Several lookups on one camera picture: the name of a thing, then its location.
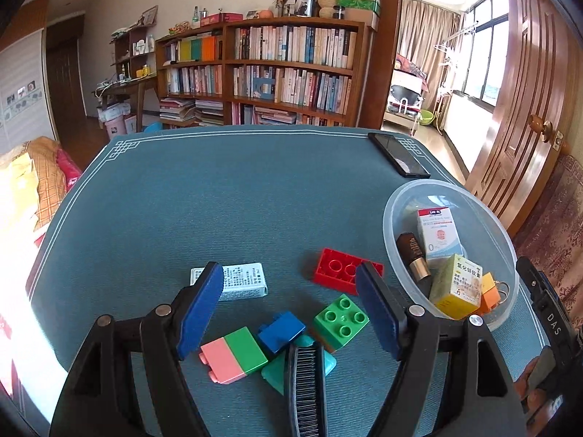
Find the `window frame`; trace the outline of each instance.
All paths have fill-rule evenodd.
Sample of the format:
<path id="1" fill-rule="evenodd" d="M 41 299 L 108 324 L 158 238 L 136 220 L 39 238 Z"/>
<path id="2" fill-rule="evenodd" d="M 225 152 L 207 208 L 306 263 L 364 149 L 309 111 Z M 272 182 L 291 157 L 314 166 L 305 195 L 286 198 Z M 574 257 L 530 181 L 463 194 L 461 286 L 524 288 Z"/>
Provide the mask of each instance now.
<path id="1" fill-rule="evenodd" d="M 473 12 L 474 20 L 475 20 L 476 19 L 476 8 L 478 6 L 480 6 L 482 3 L 484 3 L 485 1 L 487 1 L 487 0 L 478 0 L 476 3 L 474 3 L 473 6 L 471 6 L 467 11 L 464 12 L 464 14 L 463 14 L 464 17 L 466 14 Z M 492 0 L 490 0 L 490 7 L 491 7 L 490 14 L 492 14 L 494 11 L 494 2 Z M 492 18 L 490 21 L 488 21 L 484 24 L 480 24 L 478 27 L 475 28 L 475 30 L 472 32 L 472 49 L 470 51 L 470 57 L 469 57 L 469 60 L 467 63 L 465 77 L 463 78 L 462 89 L 461 90 L 454 90 L 454 94 L 456 94 L 460 97 L 465 97 L 468 100 L 470 100 L 471 102 L 480 106 L 481 108 L 484 108 L 492 113 L 494 112 L 494 108 L 496 108 L 496 106 L 492 105 L 488 102 L 485 102 L 482 99 L 483 99 L 484 93 L 486 91 L 486 82 L 488 81 L 488 75 L 490 73 L 490 63 L 492 62 L 492 46 L 494 45 L 494 27 L 496 25 L 499 25 L 500 23 L 505 23 L 506 21 L 508 21 L 508 13 L 503 14 L 501 16 L 498 16 L 496 18 Z M 474 40 L 476 38 L 476 33 L 480 32 L 480 31 L 484 31 L 485 29 L 488 29 L 488 28 L 492 28 L 492 36 L 490 37 L 490 53 L 488 54 L 488 66 L 486 67 L 486 74 L 484 76 L 482 90 L 480 92 L 480 97 L 478 98 L 478 97 L 473 97 L 471 95 L 468 95 L 466 93 L 467 79 L 469 77 L 470 66 L 472 65 L 472 56 L 473 56 Z"/>

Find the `lipstick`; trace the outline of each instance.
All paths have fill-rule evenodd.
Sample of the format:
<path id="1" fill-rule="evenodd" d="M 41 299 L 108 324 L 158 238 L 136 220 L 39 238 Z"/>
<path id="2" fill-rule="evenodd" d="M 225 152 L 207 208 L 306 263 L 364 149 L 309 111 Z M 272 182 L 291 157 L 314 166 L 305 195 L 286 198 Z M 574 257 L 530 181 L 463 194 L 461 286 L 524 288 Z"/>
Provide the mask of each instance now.
<path id="1" fill-rule="evenodd" d="M 396 243 L 401 259 L 413 273 L 417 287 L 428 298 L 433 279 L 417 238 L 413 233 L 402 233 Z"/>

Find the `dark wooden door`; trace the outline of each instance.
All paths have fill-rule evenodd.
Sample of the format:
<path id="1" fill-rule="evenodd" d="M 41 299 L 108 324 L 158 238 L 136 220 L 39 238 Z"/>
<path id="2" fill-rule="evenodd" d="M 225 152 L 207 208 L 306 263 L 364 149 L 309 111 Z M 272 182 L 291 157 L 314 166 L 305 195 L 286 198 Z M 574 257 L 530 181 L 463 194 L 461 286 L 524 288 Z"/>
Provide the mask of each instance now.
<path id="1" fill-rule="evenodd" d="M 47 49 L 47 81 L 56 130 L 67 138 L 85 122 L 76 38 Z"/>
<path id="2" fill-rule="evenodd" d="M 513 236 L 559 157 L 563 134 L 571 123 L 579 49 L 548 0 L 509 3 L 501 95 L 466 188 L 490 207 Z M 533 116 L 552 125 L 547 141 L 531 127 Z"/>

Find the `hand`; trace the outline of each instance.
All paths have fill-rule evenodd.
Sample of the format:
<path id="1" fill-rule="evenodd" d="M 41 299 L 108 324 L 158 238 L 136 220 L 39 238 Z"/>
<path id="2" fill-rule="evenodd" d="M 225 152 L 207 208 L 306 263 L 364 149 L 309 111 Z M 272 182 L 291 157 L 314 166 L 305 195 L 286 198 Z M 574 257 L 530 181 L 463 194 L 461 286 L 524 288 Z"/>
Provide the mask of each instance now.
<path id="1" fill-rule="evenodd" d="M 514 383 L 514 389 L 518 393 L 521 401 L 523 401 L 527 395 L 528 378 L 531 375 L 532 370 L 535 369 L 538 360 L 538 357 L 533 358 L 530 363 L 527 364 L 523 374 L 520 375 L 520 377 Z M 533 422 L 531 422 L 527 427 L 528 437 L 534 437 L 544 428 L 545 425 L 548 424 L 553 416 L 553 410 L 551 403 L 547 403 L 546 393 L 542 389 L 534 389 L 531 391 L 527 398 L 527 406 L 529 413 L 534 412 L 540 406 L 543 406 L 536 414 Z"/>

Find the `framed photo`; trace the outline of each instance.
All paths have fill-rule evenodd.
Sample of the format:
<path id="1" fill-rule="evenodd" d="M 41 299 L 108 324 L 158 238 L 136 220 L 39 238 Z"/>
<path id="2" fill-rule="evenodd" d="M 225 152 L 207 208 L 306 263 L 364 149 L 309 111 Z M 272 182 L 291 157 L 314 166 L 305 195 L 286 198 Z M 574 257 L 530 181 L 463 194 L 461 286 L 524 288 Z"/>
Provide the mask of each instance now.
<path id="1" fill-rule="evenodd" d="M 158 13 L 158 5 L 153 6 L 150 9 L 147 9 L 142 13 L 142 17 L 140 18 L 142 22 L 140 24 L 154 24 L 156 20 L 156 14 Z"/>
<path id="2" fill-rule="evenodd" d="M 284 0 L 283 16 L 301 16 L 304 18 L 314 16 L 316 12 L 316 0 Z"/>

